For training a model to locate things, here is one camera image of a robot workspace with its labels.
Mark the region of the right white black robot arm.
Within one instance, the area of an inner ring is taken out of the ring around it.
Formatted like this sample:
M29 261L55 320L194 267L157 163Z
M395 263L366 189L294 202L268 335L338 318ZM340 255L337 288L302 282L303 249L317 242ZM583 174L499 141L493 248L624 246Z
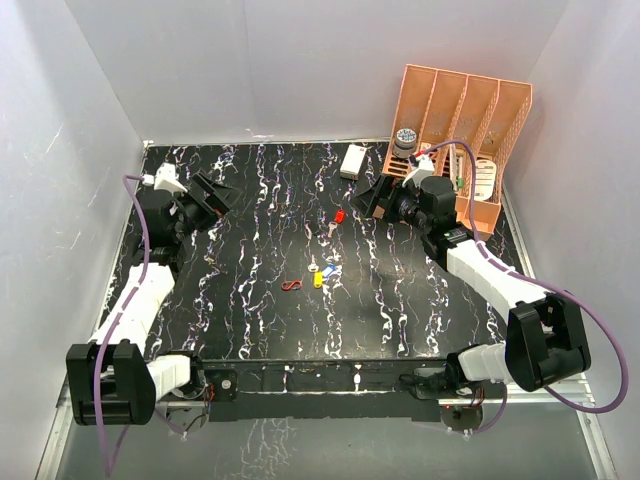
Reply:
M431 176L414 186L381 175L355 197L354 205L365 217L381 210L384 221L412 227L426 255L482 296L506 322L504 342L448 354L444 372L436 377L442 387L460 397L471 395L483 381L515 383L533 392L590 368L579 306L517 278L513 268L481 252L480 242L457 219L450 180Z

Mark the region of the red S carabiner keyring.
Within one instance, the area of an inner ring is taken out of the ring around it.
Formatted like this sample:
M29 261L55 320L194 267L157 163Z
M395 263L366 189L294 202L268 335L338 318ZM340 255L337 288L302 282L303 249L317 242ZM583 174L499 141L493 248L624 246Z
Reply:
M300 280L284 281L281 284L283 291L299 290L302 288L302 282Z

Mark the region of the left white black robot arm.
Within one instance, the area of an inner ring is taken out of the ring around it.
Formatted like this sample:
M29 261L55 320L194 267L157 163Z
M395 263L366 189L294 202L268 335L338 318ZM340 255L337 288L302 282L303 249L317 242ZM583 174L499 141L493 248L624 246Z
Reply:
M72 345L66 355L74 419L79 425L144 425L156 404L177 391L186 399L200 396L207 376L188 353L144 358L147 338L184 265L186 241L209 231L240 197L238 189L202 173L182 184L169 164L155 174L124 178L149 187L133 197L142 229L125 286L93 336Z

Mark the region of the key with red tag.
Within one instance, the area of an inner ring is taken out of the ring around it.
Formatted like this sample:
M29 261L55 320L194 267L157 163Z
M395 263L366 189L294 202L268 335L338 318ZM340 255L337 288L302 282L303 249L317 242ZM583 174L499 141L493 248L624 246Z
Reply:
M330 221L329 224L328 224L328 237L329 238L332 237L333 232L344 221L344 218L345 218L345 211L343 209L338 210L336 212L336 214L334 215L333 220Z

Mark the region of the key with yellow tag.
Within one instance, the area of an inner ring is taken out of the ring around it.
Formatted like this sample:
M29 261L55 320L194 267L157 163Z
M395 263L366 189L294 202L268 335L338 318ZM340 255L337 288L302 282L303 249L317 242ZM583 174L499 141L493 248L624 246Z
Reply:
M308 265L308 271L313 275L312 277L313 287L315 289L320 289L323 286L324 276L314 259L312 259L310 264Z

